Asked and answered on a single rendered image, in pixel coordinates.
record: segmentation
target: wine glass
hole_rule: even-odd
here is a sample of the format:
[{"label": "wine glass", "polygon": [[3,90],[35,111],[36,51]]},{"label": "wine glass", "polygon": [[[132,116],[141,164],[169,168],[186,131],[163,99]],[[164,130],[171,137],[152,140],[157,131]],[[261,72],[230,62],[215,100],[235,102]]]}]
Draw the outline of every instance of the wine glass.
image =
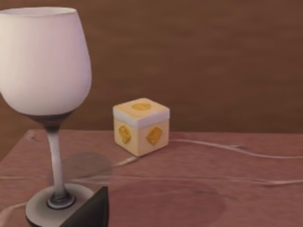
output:
[{"label": "wine glass", "polygon": [[10,107],[43,125],[51,151],[54,187],[27,203],[32,226],[59,226],[93,195],[81,185],[64,184],[59,150],[60,125],[90,87],[89,53],[77,10],[0,11],[0,92]]}]

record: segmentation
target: box lid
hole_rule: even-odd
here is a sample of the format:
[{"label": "box lid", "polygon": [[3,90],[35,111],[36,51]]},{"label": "box lid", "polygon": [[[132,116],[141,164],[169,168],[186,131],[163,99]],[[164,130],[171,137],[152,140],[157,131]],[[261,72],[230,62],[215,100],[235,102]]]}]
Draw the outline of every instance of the box lid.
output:
[{"label": "box lid", "polygon": [[169,119],[169,108],[147,98],[113,107],[114,117],[134,128],[144,128]]}]

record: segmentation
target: brown wall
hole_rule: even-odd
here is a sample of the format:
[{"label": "brown wall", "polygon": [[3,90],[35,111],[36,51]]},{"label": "brown wall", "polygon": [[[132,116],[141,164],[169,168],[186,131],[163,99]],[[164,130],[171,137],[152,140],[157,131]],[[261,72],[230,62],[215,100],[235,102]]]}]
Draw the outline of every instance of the brown wall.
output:
[{"label": "brown wall", "polygon": [[[93,87],[66,121],[109,130],[113,105],[148,97],[182,131],[303,131],[303,4],[297,0],[0,0],[78,9]],[[35,123],[0,101],[0,148]]]}]

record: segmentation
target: table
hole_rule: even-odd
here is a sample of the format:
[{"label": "table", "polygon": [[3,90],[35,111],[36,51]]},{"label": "table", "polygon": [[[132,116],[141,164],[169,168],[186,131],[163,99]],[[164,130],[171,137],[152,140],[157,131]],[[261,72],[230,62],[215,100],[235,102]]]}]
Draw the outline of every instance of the table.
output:
[{"label": "table", "polygon": [[[44,131],[28,132],[0,163],[0,210],[25,202],[49,186],[50,152]],[[172,132],[191,139],[268,155],[303,155],[303,135]],[[98,152],[117,163],[131,157],[111,131],[61,131],[63,163]],[[303,179],[303,159],[269,159],[197,144],[171,142],[166,148],[115,168],[110,179],[111,227],[298,227],[303,224],[303,184],[264,187],[220,177]],[[97,190],[100,186],[86,186]],[[25,227],[24,208],[7,227]]]}]

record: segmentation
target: small box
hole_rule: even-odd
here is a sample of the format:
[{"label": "small box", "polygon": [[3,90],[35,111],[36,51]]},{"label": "small box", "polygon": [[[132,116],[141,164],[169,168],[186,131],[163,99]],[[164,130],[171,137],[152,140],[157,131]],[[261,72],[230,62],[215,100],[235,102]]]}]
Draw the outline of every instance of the small box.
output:
[{"label": "small box", "polygon": [[139,157],[169,142],[169,108],[147,98],[114,106],[115,142]]}]

